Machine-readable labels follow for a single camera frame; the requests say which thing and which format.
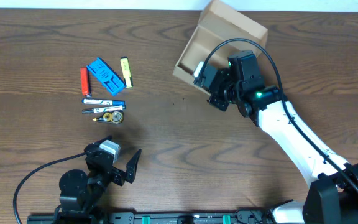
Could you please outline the blue whiteboard duster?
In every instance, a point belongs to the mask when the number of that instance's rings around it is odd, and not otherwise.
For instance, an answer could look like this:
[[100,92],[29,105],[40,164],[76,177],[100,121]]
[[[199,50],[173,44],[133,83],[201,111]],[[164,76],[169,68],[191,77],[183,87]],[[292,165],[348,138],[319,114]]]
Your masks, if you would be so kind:
[[112,96],[117,95],[125,88],[119,75],[103,59],[97,57],[86,67]]

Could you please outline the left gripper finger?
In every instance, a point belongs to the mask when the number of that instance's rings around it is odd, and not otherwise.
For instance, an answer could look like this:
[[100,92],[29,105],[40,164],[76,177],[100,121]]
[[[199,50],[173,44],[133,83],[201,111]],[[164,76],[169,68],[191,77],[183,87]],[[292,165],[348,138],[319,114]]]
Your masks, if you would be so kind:
[[133,183],[135,181],[137,166],[139,163],[140,156],[142,154],[142,149],[139,149],[126,164],[126,176],[125,181],[128,183]]
[[110,141],[112,139],[112,136],[110,135],[110,136],[107,136],[107,137],[105,137],[105,138],[103,138],[103,139],[101,139],[101,140],[99,140],[99,141],[96,141],[95,142],[95,145],[100,145],[100,144],[102,144],[103,142],[105,142],[105,141]]

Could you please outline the orange stapler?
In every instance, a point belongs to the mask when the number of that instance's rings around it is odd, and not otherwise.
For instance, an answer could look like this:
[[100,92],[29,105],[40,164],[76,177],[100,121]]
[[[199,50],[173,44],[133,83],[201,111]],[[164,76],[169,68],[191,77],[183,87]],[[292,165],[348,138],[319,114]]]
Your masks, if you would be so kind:
[[90,81],[89,81],[88,69],[86,67],[80,68],[80,80],[81,80],[82,94],[85,97],[90,98],[91,97]]

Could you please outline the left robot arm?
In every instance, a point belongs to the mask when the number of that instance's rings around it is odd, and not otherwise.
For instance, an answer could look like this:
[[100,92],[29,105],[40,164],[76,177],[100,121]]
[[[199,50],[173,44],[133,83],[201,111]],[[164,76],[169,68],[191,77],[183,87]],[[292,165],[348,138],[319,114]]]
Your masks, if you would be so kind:
[[109,215],[97,206],[109,184],[119,186],[133,183],[142,154],[139,149],[126,164],[126,170],[114,167],[121,147],[108,136],[87,145],[84,149],[89,173],[73,169],[59,181],[60,209],[54,223],[109,223]]

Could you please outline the yellow highlighter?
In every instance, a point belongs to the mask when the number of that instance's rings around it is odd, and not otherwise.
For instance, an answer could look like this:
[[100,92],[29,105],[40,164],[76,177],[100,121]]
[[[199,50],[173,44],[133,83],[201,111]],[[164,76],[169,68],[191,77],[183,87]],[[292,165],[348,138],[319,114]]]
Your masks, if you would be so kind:
[[126,88],[132,88],[133,87],[133,81],[132,81],[132,75],[131,75],[131,70],[130,70],[128,58],[127,57],[121,57],[120,63],[121,63],[122,74],[124,76],[124,81],[125,81]]

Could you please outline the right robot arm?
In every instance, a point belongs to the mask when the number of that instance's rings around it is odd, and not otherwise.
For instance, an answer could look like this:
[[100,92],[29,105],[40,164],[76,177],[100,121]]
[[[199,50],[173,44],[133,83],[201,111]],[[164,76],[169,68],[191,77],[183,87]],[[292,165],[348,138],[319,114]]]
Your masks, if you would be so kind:
[[265,86],[257,58],[250,50],[228,58],[226,68],[201,62],[195,85],[209,93],[209,103],[239,112],[284,150],[303,176],[304,202],[285,202],[270,209],[273,223],[358,223],[358,164],[330,149],[298,116],[282,87]]

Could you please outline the brown cardboard box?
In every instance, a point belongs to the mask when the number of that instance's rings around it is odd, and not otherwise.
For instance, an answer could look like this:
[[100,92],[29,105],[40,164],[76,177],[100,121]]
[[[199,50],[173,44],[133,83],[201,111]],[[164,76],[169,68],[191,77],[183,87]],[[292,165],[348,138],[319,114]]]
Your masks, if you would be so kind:
[[228,4],[214,0],[201,12],[196,29],[173,70],[173,76],[194,86],[193,72],[211,51],[228,39],[250,39],[266,46],[268,29]]

